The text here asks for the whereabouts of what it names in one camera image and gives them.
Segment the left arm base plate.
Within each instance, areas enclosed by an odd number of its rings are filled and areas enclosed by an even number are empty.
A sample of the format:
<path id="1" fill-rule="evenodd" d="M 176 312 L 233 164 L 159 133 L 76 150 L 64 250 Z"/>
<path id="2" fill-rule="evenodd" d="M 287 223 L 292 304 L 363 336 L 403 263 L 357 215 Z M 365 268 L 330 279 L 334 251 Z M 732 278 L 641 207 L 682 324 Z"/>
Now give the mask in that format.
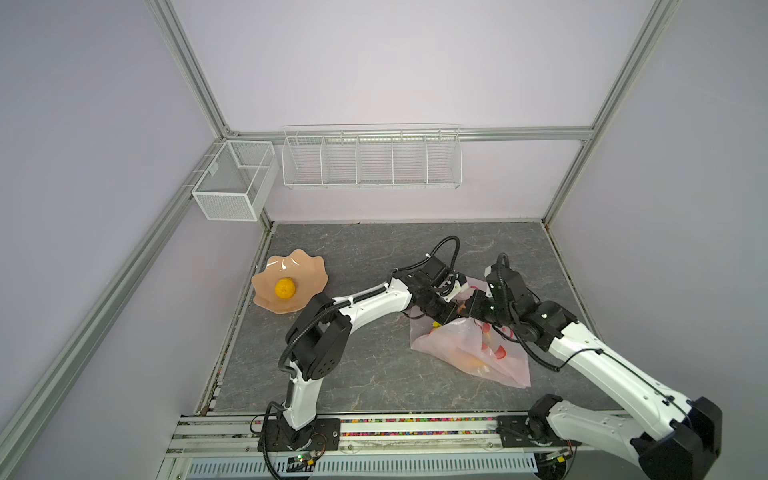
<path id="1" fill-rule="evenodd" d="M 259 435 L 258 450 L 267 447 L 268 452 L 337 451 L 340 439 L 339 418 L 315 418 L 305 427 L 294 430 L 282 416 L 270 417 L 266 421 L 266 432 Z"/>

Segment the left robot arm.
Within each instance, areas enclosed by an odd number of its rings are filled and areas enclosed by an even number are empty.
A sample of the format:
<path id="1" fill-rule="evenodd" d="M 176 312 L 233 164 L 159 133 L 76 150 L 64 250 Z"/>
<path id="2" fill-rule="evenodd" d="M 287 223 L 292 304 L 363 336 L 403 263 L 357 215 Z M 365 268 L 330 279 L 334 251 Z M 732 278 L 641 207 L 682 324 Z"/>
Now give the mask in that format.
<path id="1" fill-rule="evenodd" d="M 339 364 L 349 337 L 390 314 L 417 309 L 444 325 L 459 316 L 456 298 L 469 289 L 455 270 L 461 242 L 441 239 L 424 258 L 396 268 L 385 282 L 341 297 L 321 292 L 311 298 L 286 334 L 278 367 L 289 375 L 286 399 L 278 407 L 277 425 L 296 437 L 312 428 L 323 379 Z"/>

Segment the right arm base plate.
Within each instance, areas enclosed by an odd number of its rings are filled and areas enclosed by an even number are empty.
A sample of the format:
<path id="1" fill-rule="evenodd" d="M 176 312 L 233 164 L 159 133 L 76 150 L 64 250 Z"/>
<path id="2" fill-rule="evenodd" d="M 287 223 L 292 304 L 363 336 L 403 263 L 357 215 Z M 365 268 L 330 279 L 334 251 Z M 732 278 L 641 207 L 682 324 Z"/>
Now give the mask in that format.
<path id="1" fill-rule="evenodd" d="M 500 415 L 496 418 L 495 432 L 505 448 L 522 447 L 577 447 L 582 443 L 565 440 L 555 435 L 543 421 L 531 420 L 527 415 Z"/>

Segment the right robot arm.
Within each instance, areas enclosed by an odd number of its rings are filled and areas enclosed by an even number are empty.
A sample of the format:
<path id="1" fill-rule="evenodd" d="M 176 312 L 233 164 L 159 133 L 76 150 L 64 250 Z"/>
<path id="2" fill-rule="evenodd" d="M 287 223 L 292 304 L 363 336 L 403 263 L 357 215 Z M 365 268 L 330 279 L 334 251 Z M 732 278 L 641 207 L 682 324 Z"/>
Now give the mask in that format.
<path id="1" fill-rule="evenodd" d="M 571 367 L 626 412 L 620 418 L 547 394 L 528 411 L 520 434 L 539 445 L 576 442 L 637 466 L 649 479 L 703 479 L 722 451 L 722 410 L 692 400 L 616 353 L 554 301 L 541 301 L 506 254 L 485 272 L 488 290 L 467 302 L 489 324 L 549 371 Z"/>

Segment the pink plastic bag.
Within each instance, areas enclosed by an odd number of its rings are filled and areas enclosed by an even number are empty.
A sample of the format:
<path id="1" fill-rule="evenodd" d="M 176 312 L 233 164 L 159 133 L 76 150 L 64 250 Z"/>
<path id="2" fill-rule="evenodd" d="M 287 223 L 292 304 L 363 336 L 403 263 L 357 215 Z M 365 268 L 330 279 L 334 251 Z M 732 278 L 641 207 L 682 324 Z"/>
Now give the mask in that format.
<path id="1" fill-rule="evenodd" d="M 411 319 L 412 350 L 508 387 L 531 386 L 528 355 L 510 328 L 494 328 L 472 317 L 461 317 L 441 326 L 416 306 L 406 310 L 405 315 Z"/>

